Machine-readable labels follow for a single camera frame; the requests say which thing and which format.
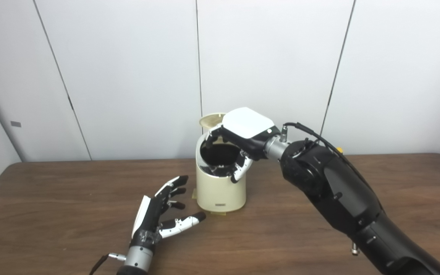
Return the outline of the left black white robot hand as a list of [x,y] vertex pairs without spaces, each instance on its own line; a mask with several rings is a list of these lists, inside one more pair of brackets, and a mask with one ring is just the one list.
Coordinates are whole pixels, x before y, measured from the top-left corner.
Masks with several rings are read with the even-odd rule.
[[168,209],[185,209],[185,204],[173,201],[176,195],[184,194],[189,177],[176,176],[164,183],[153,197],[144,195],[140,204],[129,247],[141,246],[154,250],[155,246],[164,238],[178,235],[206,219],[206,213],[200,211],[190,216],[161,221],[161,216]]

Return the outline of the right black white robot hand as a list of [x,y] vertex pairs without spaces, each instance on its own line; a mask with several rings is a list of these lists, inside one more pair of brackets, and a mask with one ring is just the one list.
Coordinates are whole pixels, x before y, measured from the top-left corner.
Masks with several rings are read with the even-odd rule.
[[253,162],[270,159],[268,146],[280,135],[281,131],[270,118],[241,107],[227,112],[221,122],[209,128],[204,142],[206,148],[210,148],[215,141],[222,139],[240,149],[234,167],[226,174],[233,183],[237,183]]

